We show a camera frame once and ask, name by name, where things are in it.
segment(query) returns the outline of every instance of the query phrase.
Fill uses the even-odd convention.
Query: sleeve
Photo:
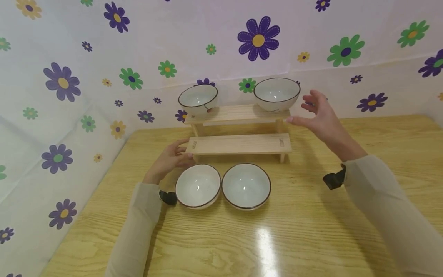
[[[109,257],[105,277],[142,277],[152,231],[159,220],[159,186],[139,183],[128,216]]]
[[[388,166],[375,156],[343,163],[353,203],[381,234],[404,276],[443,276],[443,238],[409,201]]]

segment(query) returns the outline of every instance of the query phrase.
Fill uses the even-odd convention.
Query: purple flower
[[[197,84],[196,85],[194,85],[194,86],[199,86],[199,85],[210,85],[210,86],[215,86],[215,83],[214,82],[211,82],[211,83],[209,83],[209,79],[208,78],[205,78],[205,80],[197,80]]]
[[[363,79],[363,76],[361,75],[355,75],[353,78],[351,78],[351,80],[349,81],[351,84],[357,84],[358,82],[361,81],[361,79]]]
[[[111,5],[112,7],[108,3],[105,4],[105,8],[108,12],[104,12],[103,14],[105,18],[109,20],[109,25],[111,28],[115,28],[117,26],[117,30],[120,33],[123,33],[123,30],[128,31],[128,27],[126,27],[126,25],[129,24],[129,18],[123,16],[124,9],[117,8],[114,2],[111,2]]]
[[[57,98],[60,101],[65,100],[65,97],[68,97],[68,100],[74,102],[74,94],[79,96],[81,94],[80,90],[75,87],[80,84],[80,81],[77,77],[71,77],[71,69],[69,67],[64,66],[63,70],[60,69],[60,66],[53,62],[51,63],[52,70],[49,68],[43,69],[43,73],[51,79],[50,81],[46,81],[46,87],[49,90],[57,91]]]
[[[422,76],[423,78],[431,75],[431,73],[433,76],[437,76],[438,74],[440,74],[443,68],[443,49],[438,51],[437,56],[435,58],[434,57],[428,58],[424,62],[424,64],[425,66],[423,66],[418,70],[418,73],[424,72]]]
[[[83,48],[84,48],[85,50],[87,50],[88,52],[91,52],[91,51],[92,51],[92,46],[91,46],[89,43],[87,43],[86,41],[82,41],[82,46],[83,46]]]
[[[120,101],[120,100],[116,100],[116,101],[114,102],[114,104],[115,104],[117,107],[121,107],[121,106],[123,106],[123,102]]]
[[[60,230],[63,224],[70,224],[72,222],[72,217],[77,214],[77,210],[74,209],[75,202],[70,203],[69,198],[66,198],[63,204],[62,202],[57,202],[55,207],[57,210],[49,214],[49,218],[53,218],[49,222],[49,227],[54,227],[57,224],[57,229]]]
[[[57,173],[60,168],[61,171],[65,171],[68,166],[66,164],[71,164],[74,160],[69,156],[72,154],[72,150],[66,150],[66,145],[60,144],[57,149],[57,146],[51,145],[49,147],[49,152],[45,152],[42,154],[42,158],[46,161],[42,163],[42,168],[47,169],[51,168],[50,172],[52,174]]]
[[[369,110],[370,112],[375,111],[377,108],[383,107],[385,104],[383,103],[388,99],[384,93],[380,93],[375,96],[375,94],[369,95],[368,99],[360,100],[360,103],[357,106],[357,109],[361,109],[362,112]]]
[[[259,26],[257,26],[255,19],[249,19],[246,23],[248,32],[241,31],[237,36],[238,41],[244,42],[238,52],[242,55],[249,52],[248,58],[251,62],[255,61],[258,55],[262,60],[269,58],[268,49],[275,50],[279,45],[279,42],[272,38],[280,33],[279,26],[274,25],[268,28],[270,24],[271,18],[269,16],[264,16]]]
[[[319,12],[321,11],[325,11],[326,7],[329,7],[329,2],[331,0],[318,0],[317,1],[317,6],[315,7],[315,9],[319,10]]]
[[[4,244],[14,235],[14,228],[6,227],[4,230],[0,230],[0,244]]]
[[[152,113],[148,113],[147,111],[139,111],[137,114],[140,117],[140,120],[144,120],[144,122],[149,123],[154,121],[154,117],[152,116]]]
[[[185,119],[186,116],[188,115],[188,113],[186,111],[182,111],[182,110],[178,110],[178,113],[175,115],[175,117],[177,118],[177,121],[181,121],[183,123],[185,123]]]

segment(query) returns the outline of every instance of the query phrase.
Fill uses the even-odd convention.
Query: two-tier wooden stand
[[[292,151],[289,134],[283,133],[283,120],[290,116],[289,111],[270,113],[258,105],[222,106],[210,113],[188,115],[185,124],[189,124],[195,137],[189,139],[186,153],[193,153],[198,162],[203,155],[229,154],[279,154],[280,163]],[[205,136],[204,123],[275,120],[275,134]]]

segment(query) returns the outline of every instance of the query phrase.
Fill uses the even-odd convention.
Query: ceramic bowl
[[[221,191],[226,200],[244,211],[262,206],[271,194],[271,180],[267,173],[255,164],[238,164],[223,176]]]
[[[206,114],[217,106],[218,90],[211,85],[198,85],[183,91],[179,104],[192,115]]]
[[[207,208],[220,194],[220,174],[210,165],[194,165],[180,175],[175,194],[177,200],[190,209]]]
[[[271,78],[258,83],[254,88],[256,103],[262,109],[277,113],[288,110],[297,101],[300,84],[291,79]]]

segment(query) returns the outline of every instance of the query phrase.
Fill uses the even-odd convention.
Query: table surface
[[[443,130],[424,116],[345,119],[342,123],[396,174],[413,203],[443,234]],[[273,124],[205,127],[211,135],[273,133]],[[270,176],[272,193],[245,212],[219,197],[209,208],[163,206],[151,240],[145,275],[196,276],[399,276],[380,236],[322,177],[340,162],[309,131],[287,125],[293,152],[278,155],[205,156],[220,174],[250,162]],[[132,190],[164,146],[192,136],[191,129],[139,130],[112,167],[54,254],[42,276],[103,276],[125,221]],[[160,184],[173,190],[180,170]]]

